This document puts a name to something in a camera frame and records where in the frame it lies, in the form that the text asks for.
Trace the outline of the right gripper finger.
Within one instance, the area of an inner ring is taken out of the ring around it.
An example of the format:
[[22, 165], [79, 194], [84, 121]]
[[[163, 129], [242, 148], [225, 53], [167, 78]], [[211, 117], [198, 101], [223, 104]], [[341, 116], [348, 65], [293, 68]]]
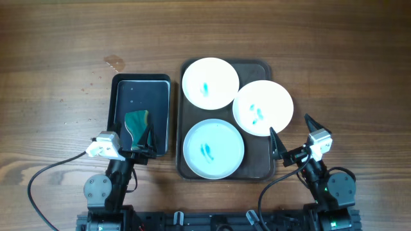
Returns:
[[276, 131], [270, 127], [270, 142], [272, 143], [272, 151], [274, 160], [283, 159], [283, 155], [287, 152], [284, 144], [280, 140]]
[[320, 123], [316, 122], [316, 120], [314, 120], [311, 116], [309, 116], [308, 114], [304, 115], [304, 119], [306, 122], [306, 125], [308, 127], [308, 130], [310, 131], [310, 133], [312, 132], [316, 132], [317, 130], [321, 130], [324, 129], [325, 131], [327, 131], [329, 134], [331, 134], [331, 131], [328, 130], [326, 127], [322, 126]]

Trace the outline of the green and yellow sponge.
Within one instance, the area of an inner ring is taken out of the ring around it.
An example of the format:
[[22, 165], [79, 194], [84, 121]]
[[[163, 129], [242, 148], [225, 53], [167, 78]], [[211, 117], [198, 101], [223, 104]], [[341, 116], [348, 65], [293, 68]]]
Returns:
[[125, 114], [125, 127], [132, 138], [131, 150], [138, 149], [137, 142], [146, 127], [149, 126], [148, 118], [149, 111], [147, 110], [138, 110]]

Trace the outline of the white plate blue dots stain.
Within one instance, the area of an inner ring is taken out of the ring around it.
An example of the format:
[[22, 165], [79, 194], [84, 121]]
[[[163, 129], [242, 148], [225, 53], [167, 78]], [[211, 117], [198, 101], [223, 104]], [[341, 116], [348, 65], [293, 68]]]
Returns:
[[279, 133], [293, 116], [293, 101], [288, 91], [280, 84], [258, 80], [242, 87], [232, 104], [234, 120], [245, 132], [266, 137], [270, 129]]

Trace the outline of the light blue-tinted white plate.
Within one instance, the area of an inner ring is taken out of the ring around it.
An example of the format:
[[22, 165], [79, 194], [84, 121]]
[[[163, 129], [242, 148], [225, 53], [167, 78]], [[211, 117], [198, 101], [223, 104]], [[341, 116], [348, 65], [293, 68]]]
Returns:
[[208, 180], [232, 175], [245, 155], [239, 131], [221, 119], [206, 119], [194, 125], [186, 134], [182, 147], [190, 170]]

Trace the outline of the white plate long blue stain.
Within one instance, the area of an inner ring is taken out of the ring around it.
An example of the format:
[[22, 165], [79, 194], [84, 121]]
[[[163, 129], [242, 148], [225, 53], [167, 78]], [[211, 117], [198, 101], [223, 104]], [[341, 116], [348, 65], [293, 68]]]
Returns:
[[201, 58], [188, 66], [182, 77], [182, 90], [194, 106], [217, 110], [236, 97], [240, 79], [234, 67], [220, 58]]

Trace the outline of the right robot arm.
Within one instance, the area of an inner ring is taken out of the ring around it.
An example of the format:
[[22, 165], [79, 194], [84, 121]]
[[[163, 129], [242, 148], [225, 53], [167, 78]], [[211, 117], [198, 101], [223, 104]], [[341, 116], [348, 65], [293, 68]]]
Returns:
[[274, 230], [359, 230], [360, 218], [355, 205], [356, 177], [344, 167], [327, 168], [322, 158], [333, 143], [331, 131], [308, 114], [304, 116], [309, 135], [300, 147], [288, 151], [273, 128], [270, 141], [275, 160], [283, 166], [296, 165], [297, 169], [270, 183], [274, 184], [296, 175], [310, 191], [314, 202], [301, 210], [276, 212], [268, 221], [260, 221], [264, 229]]

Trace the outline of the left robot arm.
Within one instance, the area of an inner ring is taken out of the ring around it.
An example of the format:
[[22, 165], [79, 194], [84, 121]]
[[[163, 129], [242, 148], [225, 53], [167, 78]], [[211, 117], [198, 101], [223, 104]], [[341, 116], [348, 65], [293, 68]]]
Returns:
[[104, 174], [90, 177], [83, 187], [88, 212], [78, 216], [77, 230], [143, 230], [144, 225], [133, 206], [124, 205], [125, 195], [130, 192], [128, 183], [136, 177], [134, 166], [146, 165], [150, 158], [157, 157], [153, 126], [149, 125], [137, 141], [137, 149], [125, 151], [116, 132], [103, 131], [92, 140], [86, 149], [90, 157], [108, 158]]

